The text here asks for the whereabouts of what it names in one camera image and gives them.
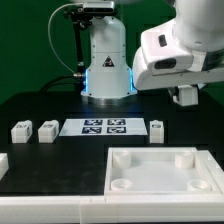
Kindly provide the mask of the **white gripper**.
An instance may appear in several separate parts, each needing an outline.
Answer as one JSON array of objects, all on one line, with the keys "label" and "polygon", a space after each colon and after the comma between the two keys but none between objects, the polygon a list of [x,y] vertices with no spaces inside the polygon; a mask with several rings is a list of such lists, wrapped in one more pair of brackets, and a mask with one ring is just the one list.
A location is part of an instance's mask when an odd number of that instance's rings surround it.
[{"label": "white gripper", "polygon": [[172,19],[141,34],[141,47],[133,61],[133,82],[137,90],[224,81],[224,63],[202,70],[202,53],[180,45]]}]

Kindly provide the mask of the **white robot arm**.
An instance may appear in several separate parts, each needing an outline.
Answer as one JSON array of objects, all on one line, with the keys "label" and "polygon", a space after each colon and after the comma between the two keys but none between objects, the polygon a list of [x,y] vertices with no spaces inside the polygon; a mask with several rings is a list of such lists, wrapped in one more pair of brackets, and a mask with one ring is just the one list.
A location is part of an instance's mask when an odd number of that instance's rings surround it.
[{"label": "white robot arm", "polygon": [[170,0],[175,18],[141,34],[131,68],[125,28],[112,17],[118,1],[86,0],[81,7],[93,17],[85,96],[105,102],[166,88],[175,103],[190,106],[199,87],[224,81],[224,0]]}]

